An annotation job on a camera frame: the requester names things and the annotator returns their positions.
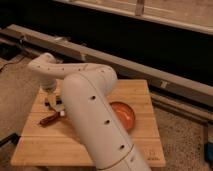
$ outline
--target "metal rail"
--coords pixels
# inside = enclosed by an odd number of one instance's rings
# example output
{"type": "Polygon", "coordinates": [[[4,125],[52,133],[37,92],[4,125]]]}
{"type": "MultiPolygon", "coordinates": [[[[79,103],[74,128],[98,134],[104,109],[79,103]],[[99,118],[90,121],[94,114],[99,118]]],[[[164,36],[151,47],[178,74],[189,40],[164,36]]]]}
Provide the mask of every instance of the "metal rail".
{"type": "Polygon", "coordinates": [[[85,46],[61,40],[21,26],[11,25],[0,31],[1,34],[49,49],[78,59],[82,62],[97,62],[112,66],[119,74],[130,78],[146,79],[152,86],[192,99],[213,107],[213,87],[179,77],[161,70],[103,53],[85,46]]]}

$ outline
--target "speckled floor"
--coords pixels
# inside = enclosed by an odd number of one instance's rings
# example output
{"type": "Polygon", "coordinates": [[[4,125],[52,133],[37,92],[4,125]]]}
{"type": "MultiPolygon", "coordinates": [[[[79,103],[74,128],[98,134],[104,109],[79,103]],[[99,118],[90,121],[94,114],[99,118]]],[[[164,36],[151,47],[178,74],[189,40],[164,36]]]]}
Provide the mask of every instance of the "speckled floor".
{"type": "MultiPolygon", "coordinates": [[[[30,59],[7,66],[0,73],[0,139],[21,133],[38,91],[37,78],[26,68],[30,59]]],[[[0,67],[7,61],[0,58],[0,67]]],[[[210,171],[203,160],[204,126],[155,107],[167,165],[163,171],[210,171]]],[[[13,167],[14,146],[0,148],[0,171],[39,171],[36,167],[13,167]]],[[[94,168],[49,167],[52,171],[92,171],[94,168]]]]}

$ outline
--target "wooden cutting board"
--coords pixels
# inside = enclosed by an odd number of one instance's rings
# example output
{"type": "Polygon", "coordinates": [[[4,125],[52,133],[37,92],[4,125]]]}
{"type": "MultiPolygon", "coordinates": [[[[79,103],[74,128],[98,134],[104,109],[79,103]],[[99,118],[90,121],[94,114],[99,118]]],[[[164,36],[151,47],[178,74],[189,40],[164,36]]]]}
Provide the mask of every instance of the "wooden cutting board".
{"type": "MultiPolygon", "coordinates": [[[[58,81],[56,94],[60,93],[58,81]]],[[[41,119],[50,116],[44,105],[46,93],[41,89],[24,126],[11,164],[15,166],[93,166],[84,145],[80,143],[67,118],[48,127],[41,127],[41,119]]],[[[109,102],[129,104],[136,115],[135,128],[130,136],[151,167],[165,166],[165,158],[152,102],[145,80],[119,80],[107,97],[109,102]]]]}

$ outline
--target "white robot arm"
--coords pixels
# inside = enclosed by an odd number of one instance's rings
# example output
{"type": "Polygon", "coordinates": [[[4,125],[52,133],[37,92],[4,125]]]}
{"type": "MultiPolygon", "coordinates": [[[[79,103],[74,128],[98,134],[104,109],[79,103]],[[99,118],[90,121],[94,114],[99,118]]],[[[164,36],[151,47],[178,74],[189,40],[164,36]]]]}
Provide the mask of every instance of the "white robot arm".
{"type": "Polygon", "coordinates": [[[151,171],[121,125],[106,95],[117,82],[115,71],[106,65],[56,64],[45,53],[29,63],[46,91],[54,91],[56,78],[64,79],[61,98],[79,138],[97,170],[151,171]]]}

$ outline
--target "orange bowl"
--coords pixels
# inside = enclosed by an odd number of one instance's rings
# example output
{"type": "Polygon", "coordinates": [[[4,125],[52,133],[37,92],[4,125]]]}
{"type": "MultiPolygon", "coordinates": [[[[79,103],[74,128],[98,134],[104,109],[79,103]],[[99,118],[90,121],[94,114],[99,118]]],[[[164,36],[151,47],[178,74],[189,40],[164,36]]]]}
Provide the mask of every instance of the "orange bowl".
{"type": "Polygon", "coordinates": [[[124,128],[130,131],[135,125],[135,113],[133,109],[123,102],[112,102],[110,105],[124,128]]]}

